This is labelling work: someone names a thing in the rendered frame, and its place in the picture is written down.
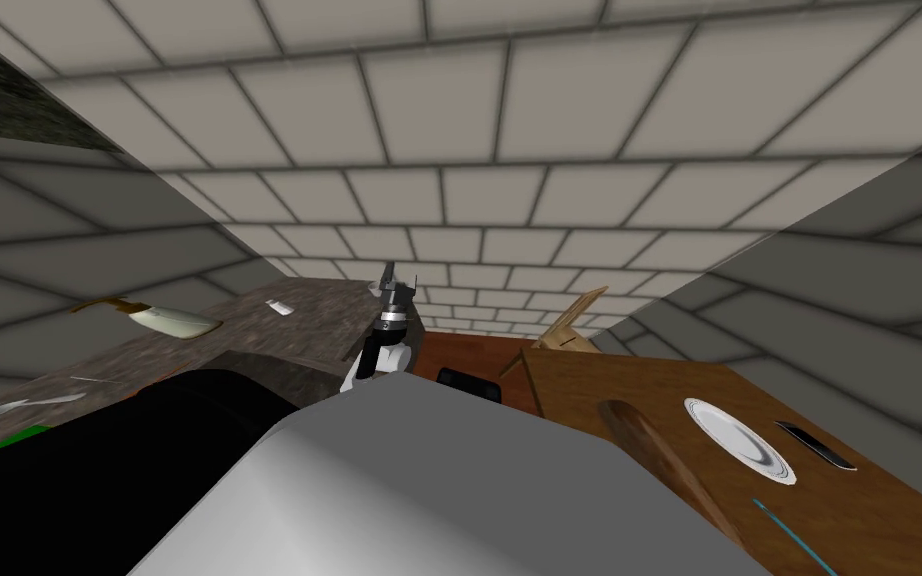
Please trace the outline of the dark brown long loaf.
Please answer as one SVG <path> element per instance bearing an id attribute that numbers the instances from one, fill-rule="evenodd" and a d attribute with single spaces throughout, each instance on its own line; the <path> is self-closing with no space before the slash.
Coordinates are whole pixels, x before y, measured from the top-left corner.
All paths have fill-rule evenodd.
<path id="1" fill-rule="evenodd" d="M 618 447 L 732 542 L 748 550 L 710 491 L 640 411 L 614 399 L 599 402 L 597 411 Z"/>

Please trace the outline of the silver spoon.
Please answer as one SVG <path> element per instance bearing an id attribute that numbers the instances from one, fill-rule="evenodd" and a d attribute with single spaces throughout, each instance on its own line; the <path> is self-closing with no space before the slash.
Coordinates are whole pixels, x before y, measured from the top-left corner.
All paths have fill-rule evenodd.
<path id="1" fill-rule="evenodd" d="M 42 400 L 23 399 L 23 400 L 18 400 L 18 401 L 12 401 L 12 402 L 8 402 L 8 403 L 0 405 L 0 415 L 5 414 L 12 410 L 21 408 L 21 407 L 69 403 L 69 402 L 80 400 L 85 396 L 86 395 L 84 393 L 78 393 L 78 394 L 72 394 L 72 395 L 60 396 L 60 397 L 54 397 L 54 398 L 42 399 Z"/>

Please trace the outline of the teal thin stick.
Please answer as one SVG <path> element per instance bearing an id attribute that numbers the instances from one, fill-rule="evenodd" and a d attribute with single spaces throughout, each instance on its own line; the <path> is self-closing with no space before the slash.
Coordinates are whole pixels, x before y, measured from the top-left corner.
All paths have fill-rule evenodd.
<path id="1" fill-rule="evenodd" d="M 780 530 L 782 530 L 797 546 L 799 546 L 807 556 L 828 576 L 839 576 L 829 564 L 822 560 L 818 554 L 806 544 L 792 529 L 790 529 L 782 520 L 777 518 L 774 513 L 767 508 L 760 500 L 753 498 L 752 502 L 768 517 Z"/>

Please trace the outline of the black flat bar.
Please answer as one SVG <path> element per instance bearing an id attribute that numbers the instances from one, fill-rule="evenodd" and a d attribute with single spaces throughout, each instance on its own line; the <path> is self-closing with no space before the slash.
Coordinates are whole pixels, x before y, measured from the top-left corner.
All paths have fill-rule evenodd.
<path id="1" fill-rule="evenodd" d="M 810 451 L 819 456 L 822 460 L 827 461 L 829 464 L 835 466 L 836 468 L 845 471 L 855 471 L 857 469 L 854 464 L 846 460 L 827 445 L 814 438 L 811 434 L 808 433 L 808 431 L 800 428 L 799 426 L 782 420 L 776 420 L 775 424 L 779 428 L 785 430 L 786 433 L 795 438 Z"/>

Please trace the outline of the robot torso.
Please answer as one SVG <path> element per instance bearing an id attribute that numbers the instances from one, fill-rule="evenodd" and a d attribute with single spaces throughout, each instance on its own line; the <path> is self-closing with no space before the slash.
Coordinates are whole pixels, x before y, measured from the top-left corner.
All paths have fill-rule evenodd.
<path id="1" fill-rule="evenodd" d="M 129 576 L 771 576 L 612 443 L 407 373 L 267 431 Z"/>

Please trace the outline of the white plate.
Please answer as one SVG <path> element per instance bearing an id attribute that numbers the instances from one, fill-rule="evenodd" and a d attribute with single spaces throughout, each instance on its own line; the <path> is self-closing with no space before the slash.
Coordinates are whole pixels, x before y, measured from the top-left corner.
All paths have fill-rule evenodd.
<path id="1" fill-rule="evenodd" d="M 782 485 L 795 485 L 791 464 L 748 425 L 709 402 L 686 398 L 690 418 L 716 444 L 761 476 Z"/>

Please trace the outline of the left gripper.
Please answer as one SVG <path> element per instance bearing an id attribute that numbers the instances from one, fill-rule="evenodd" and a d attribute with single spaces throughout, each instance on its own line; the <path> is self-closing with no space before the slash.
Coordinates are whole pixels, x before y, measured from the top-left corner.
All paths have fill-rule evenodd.
<path id="1" fill-rule="evenodd" d="M 418 276 L 410 284 L 395 284 L 395 263 L 385 262 L 380 287 L 381 320 L 406 320 L 418 287 Z"/>

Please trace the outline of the brown wooden table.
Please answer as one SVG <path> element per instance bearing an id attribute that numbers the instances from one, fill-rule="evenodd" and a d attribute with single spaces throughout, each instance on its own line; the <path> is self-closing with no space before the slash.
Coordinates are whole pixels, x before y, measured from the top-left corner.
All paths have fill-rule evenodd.
<path id="1" fill-rule="evenodd" d="M 612 442 L 597 404 L 640 411 L 692 470 L 772 576 L 828 576 L 752 502 L 760 500 L 839 576 L 922 576 L 922 494 L 731 369 L 699 362 L 522 349 L 537 409 L 547 420 Z M 686 398 L 723 409 L 791 464 L 795 485 L 761 476 L 690 418 Z M 807 431 L 856 466 L 836 468 L 779 428 Z"/>

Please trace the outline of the green flat object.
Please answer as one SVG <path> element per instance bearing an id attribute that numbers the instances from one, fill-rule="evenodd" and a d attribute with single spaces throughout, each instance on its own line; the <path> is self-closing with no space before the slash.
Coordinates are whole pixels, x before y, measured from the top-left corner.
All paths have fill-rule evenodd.
<path id="1" fill-rule="evenodd" d="M 12 445 L 12 444 L 16 444 L 18 442 L 22 442 L 23 440 L 27 438 L 38 435 L 40 433 L 44 433 L 44 431 L 49 430 L 49 429 L 50 427 L 48 426 L 40 426 L 40 425 L 28 427 L 22 431 L 19 431 L 19 433 L 12 435 L 6 438 L 5 440 L 2 440 L 0 442 L 0 449 L 6 446 Z"/>

